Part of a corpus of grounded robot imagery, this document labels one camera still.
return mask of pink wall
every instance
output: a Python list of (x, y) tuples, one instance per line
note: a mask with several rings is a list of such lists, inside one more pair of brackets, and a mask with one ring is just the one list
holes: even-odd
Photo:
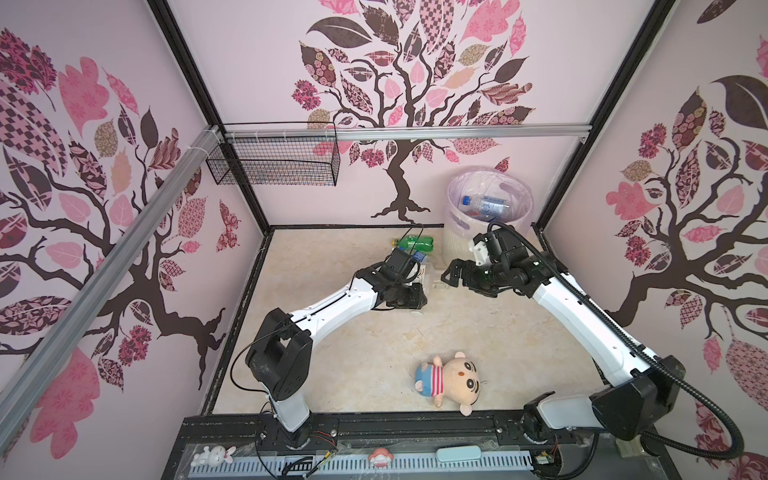
[[(682, 2), (548, 228), (621, 325), (737, 422), (750, 453), (683, 478), (768, 477), (768, 4)], [(662, 434), (730, 444), (681, 394)]]
[[(3, 14), (0, 386), (205, 125), (142, 0)], [(200, 411), (260, 237), (238, 189), (203, 166), (4, 453), (2, 477), (159, 476), (182, 418)]]
[[(652, 2), (589, 0), (557, 8), (531, 0), (226, 0), (221, 8), (204, 0), (171, 3), (225, 121), (310, 117), (332, 118), (347, 127), (387, 127), (437, 126), (462, 115), (461, 124), (474, 124), (483, 114), (510, 108), (517, 110), (507, 113), (509, 120), (527, 124), (587, 123)], [(326, 18), (356, 25), (362, 34), (335, 35)], [(395, 60), (397, 45), (414, 45), (409, 42), (414, 32), (425, 47), (424, 61)], [(485, 59), (496, 48), (501, 57), (485, 74)], [(518, 73), (504, 75), (515, 62), (521, 65)], [(430, 77), (436, 65), (438, 73)], [(316, 68), (333, 68), (323, 73), (324, 84)], [(372, 76), (366, 78), (365, 71)], [(479, 86), (481, 81), (488, 83)], [(487, 91), (495, 86), (500, 90)], [(496, 120), (485, 117), (480, 124)], [(259, 185), (255, 190), (275, 224), (440, 223), (451, 177), (468, 166), (494, 167), (507, 159), (508, 172), (531, 186), (540, 208), (575, 139), (495, 140), (477, 148), (447, 140), (435, 145), (402, 141), (399, 155), (391, 159), (385, 156), (386, 141), (359, 145), (361, 156), (371, 150), (373, 159), (380, 151), (381, 163), (350, 157), (358, 147), (344, 144), (336, 187)], [(414, 157), (416, 148), (428, 150), (430, 158)]]

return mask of white trash bin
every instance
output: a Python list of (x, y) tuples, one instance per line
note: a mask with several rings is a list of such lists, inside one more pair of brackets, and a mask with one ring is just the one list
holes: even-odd
[(507, 202), (509, 210), (498, 218), (512, 225), (525, 235), (531, 228), (533, 195), (528, 185), (502, 172), (486, 167), (476, 167), (453, 177), (447, 188), (448, 205), (445, 207), (442, 259), (448, 266), (454, 259), (473, 260), (470, 250), (472, 238), (488, 230), (488, 222), (466, 215), (458, 206), (465, 196), (494, 197)]

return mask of wire basket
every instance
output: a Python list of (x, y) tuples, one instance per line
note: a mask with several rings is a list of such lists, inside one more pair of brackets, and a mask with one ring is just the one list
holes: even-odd
[(225, 135), (226, 143), (219, 144), (207, 158), (216, 183), (237, 184), (240, 170), (249, 184), (336, 186), (341, 163), (336, 126), (316, 121), (277, 123), (302, 124), (307, 129), (236, 131)]

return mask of beige floor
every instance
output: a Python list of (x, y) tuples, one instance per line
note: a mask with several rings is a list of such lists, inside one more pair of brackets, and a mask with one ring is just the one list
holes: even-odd
[[(381, 261), (403, 229), (278, 230), (269, 248), (235, 353), (253, 341), (271, 309), (303, 308), (335, 292), (352, 274)], [(436, 270), (442, 229), (435, 238)], [(589, 390), (602, 385), (587, 352), (549, 312), (513, 292), (486, 298), (464, 287), (428, 291), (429, 303), (411, 310), (357, 316), (315, 345), (305, 387), (314, 412), (432, 410), (413, 390), (421, 362), (463, 351), (478, 367), (481, 395), (475, 409), (520, 409), (549, 390)], [(243, 357), (235, 379), (259, 388)], [(265, 395), (225, 380), (214, 413), (258, 412)], [(443, 409), (458, 409), (450, 401)]]

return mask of rabbit figurine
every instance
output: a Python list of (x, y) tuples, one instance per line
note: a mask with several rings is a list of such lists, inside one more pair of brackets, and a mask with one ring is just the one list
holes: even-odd
[(208, 465), (211, 468), (216, 468), (221, 465), (221, 462), (232, 463), (232, 454), (237, 447), (229, 447), (228, 450), (224, 450), (221, 445), (216, 445), (213, 449), (209, 450), (207, 446), (203, 447), (203, 453), (196, 453), (192, 458), (190, 466), (197, 467), (200, 465)]

